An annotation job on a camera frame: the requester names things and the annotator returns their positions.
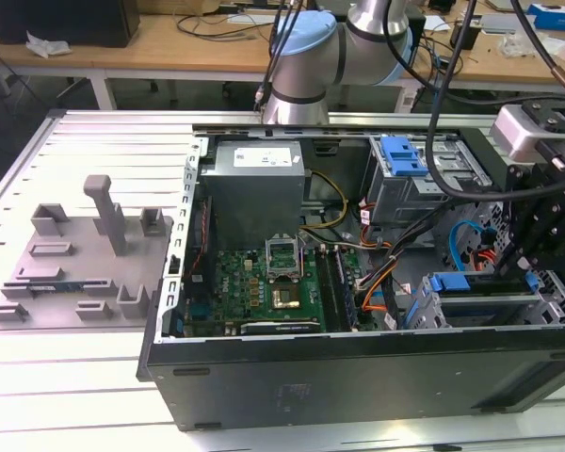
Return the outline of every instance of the sticker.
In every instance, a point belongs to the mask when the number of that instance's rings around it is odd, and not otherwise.
[[[290,148],[238,148],[234,151],[238,168],[291,167]]]
[[[50,292],[54,292],[57,288],[53,285],[32,285],[29,287],[29,290],[48,290]]]
[[[368,212],[367,210],[361,210],[360,219],[362,221],[362,224],[368,226],[370,224],[370,212]]]
[[[389,327],[390,330],[395,330],[397,328],[397,322],[394,320],[393,317],[390,316],[389,313],[385,314],[385,318],[383,319],[385,325]]]
[[[412,293],[412,287],[409,282],[400,285],[400,290],[396,290],[396,295],[410,295]]]

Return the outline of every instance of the white table leg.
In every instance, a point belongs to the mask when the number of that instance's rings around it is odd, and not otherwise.
[[[397,103],[395,104],[395,113],[410,113],[412,111],[412,106],[414,105],[414,100],[416,99],[416,94],[418,93],[418,87],[409,85],[407,87],[401,87],[399,89],[399,95],[397,96]]]
[[[91,75],[89,79],[92,83],[92,89],[94,89],[98,107],[101,110],[117,110],[109,80],[103,75]]]

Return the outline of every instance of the blue plastic latch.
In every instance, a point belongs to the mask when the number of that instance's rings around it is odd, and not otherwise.
[[[471,284],[467,281],[466,277],[459,272],[455,273],[435,273],[429,277],[431,288],[435,292],[459,292],[471,290]]]
[[[429,277],[429,283],[431,284],[431,288],[434,292],[442,292],[444,287],[442,286],[442,280],[440,279],[439,275],[433,275]]]
[[[421,164],[418,150],[406,137],[382,137],[380,149],[391,166],[394,176],[426,176],[428,169]]]
[[[540,282],[538,281],[538,277],[534,275],[531,271],[525,273],[525,282],[529,285],[532,293],[538,291],[540,288]]]

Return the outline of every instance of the motherboard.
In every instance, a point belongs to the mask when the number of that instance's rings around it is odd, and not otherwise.
[[[188,305],[185,335],[350,331],[357,323],[351,287],[361,276],[354,250],[220,250],[214,294]]]

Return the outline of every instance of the wooden table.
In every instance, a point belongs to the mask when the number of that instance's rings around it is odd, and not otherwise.
[[[466,0],[459,0],[446,17],[455,21],[464,11]],[[491,12],[478,4],[477,13]],[[202,24],[198,31],[218,33],[238,29],[239,24]],[[75,45],[73,53],[43,59],[24,45],[1,45],[0,56],[21,75],[52,75],[86,77],[91,81],[101,109],[116,108],[108,84],[109,78],[149,78],[165,80],[262,80],[268,63],[266,41],[255,32],[254,40],[212,42],[181,33],[169,15],[143,15],[138,32],[123,49]],[[263,33],[268,36],[269,27]],[[451,32],[436,32],[432,36],[443,42]],[[562,88],[538,56],[505,58],[498,49],[496,36],[480,34],[476,47],[464,52],[464,67],[452,83],[452,88],[512,91],[557,91]],[[429,73],[429,57],[421,51],[415,69],[423,76]],[[0,64],[0,74],[10,74]],[[395,85],[402,87],[396,112],[410,111],[420,85],[405,74]]]

